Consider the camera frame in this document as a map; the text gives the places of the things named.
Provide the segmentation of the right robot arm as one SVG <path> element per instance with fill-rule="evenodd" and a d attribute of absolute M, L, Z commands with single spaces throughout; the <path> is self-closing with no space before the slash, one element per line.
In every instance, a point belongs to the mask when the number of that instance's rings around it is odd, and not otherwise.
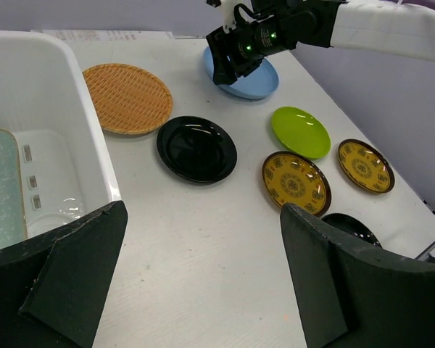
<path fill-rule="evenodd" d="M 435 1 L 208 1 L 223 24 L 206 37 L 212 80 L 231 85 L 298 43 L 435 62 Z"/>

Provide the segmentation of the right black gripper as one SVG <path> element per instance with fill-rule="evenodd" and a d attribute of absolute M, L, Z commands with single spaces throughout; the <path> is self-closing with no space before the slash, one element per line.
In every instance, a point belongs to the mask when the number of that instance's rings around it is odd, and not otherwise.
<path fill-rule="evenodd" d="M 221 26 L 206 35 L 214 67 L 212 79 L 216 85 L 232 85 L 237 78 L 246 77 L 260 67 L 265 56 L 257 45 L 259 29 L 260 23 L 254 21 L 228 33 Z"/>

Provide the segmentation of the celadon rectangular divided plate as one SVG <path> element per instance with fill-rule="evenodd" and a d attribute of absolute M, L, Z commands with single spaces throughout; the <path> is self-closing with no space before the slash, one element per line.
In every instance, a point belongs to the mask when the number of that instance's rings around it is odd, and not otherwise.
<path fill-rule="evenodd" d="M 19 149 L 13 134 L 0 129 L 0 249 L 27 237 Z"/>

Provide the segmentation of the lime green round plate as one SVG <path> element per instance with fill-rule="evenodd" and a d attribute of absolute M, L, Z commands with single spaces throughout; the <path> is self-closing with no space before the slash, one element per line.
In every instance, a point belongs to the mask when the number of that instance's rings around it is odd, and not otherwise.
<path fill-rule="evenodd" d="M 296 107 L 280 107 L 272 113 L 270 123 L 281 144 L 303 157 L 318 160 L 331 150 L 328 131 L 309 112 Z"/>

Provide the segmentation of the light blue round plate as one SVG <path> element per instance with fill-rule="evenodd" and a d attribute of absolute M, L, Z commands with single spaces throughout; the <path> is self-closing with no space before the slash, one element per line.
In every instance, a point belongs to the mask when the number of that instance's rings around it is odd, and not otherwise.
<path fill-rule="evenodd" d="M 217 84 L 225 92 L 242 99 L 261 100 L 271 96 L 279 87 L 280 79 L 267 59 L 249 76 L 240 77 L 231 85 Z"/>

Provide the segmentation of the white plastic bin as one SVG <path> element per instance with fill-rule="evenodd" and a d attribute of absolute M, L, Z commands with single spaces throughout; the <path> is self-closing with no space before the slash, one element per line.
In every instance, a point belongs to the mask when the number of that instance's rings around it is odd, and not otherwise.
<path fill-rule="evenodd" d="M 26 240 L 120 199 L 86 82 L 62 41 L 0 31 L 0 129 L 19 149 Z"/>

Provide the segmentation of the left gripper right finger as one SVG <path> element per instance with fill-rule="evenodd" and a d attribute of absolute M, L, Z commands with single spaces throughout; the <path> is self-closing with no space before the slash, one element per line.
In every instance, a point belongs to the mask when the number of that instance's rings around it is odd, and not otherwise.
<path fill-rule="evenodd" d="M 283 206 L 281 235 L 309 347 L 435 347 L 435 264 Z"/>

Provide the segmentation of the yellow patterned plate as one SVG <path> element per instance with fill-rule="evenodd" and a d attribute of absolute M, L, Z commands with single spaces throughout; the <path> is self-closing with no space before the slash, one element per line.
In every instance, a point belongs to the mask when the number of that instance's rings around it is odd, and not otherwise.
<path fill-rule="evenodd" d="M 373 194 L 387 194 L 395 185 L 391 165 L 373 146 L 358 139 L 346 139 L 337 148 L 340 168 L 360 188 Z"/>
<path fill-rule="evenodd" d="M 320 217 L 331 206 L 332 192 L 323 172 L 307 158 L 293 152 L 274 152 L 262 165 L 262 182 L 277 206 L 295 204 Z"/>

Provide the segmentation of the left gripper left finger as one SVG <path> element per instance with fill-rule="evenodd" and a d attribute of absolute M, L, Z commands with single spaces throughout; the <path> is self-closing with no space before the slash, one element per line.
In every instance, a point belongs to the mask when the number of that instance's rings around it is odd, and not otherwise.
<path fill-rule="evenodd" d="M 115 201 L 0 249 L 0 347 L 92 347 L 127 222 Z"/>

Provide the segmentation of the black glossy round plate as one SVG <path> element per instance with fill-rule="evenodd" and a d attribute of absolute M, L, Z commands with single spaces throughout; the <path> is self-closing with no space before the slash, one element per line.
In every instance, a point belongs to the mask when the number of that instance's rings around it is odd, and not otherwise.
<path fill-rule="evenodd" d="M 232 138 L 216 123 L 196 116 L 168 120 L 157 134 L 157 152 L 177 176 L 203 184 L 227 178 L 237 164 Z"/>

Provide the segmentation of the woven bamboo round plate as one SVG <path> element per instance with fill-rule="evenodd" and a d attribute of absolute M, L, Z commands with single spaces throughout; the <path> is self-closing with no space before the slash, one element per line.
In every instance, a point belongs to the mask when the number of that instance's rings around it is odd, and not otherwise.
<path fill-rule="evenodd" d="M 84 70 L 83 77 L 106 131 L 140 136 L 160 128 L 171 116 L 170 90 L 147 70 L 107 63 Z"/>

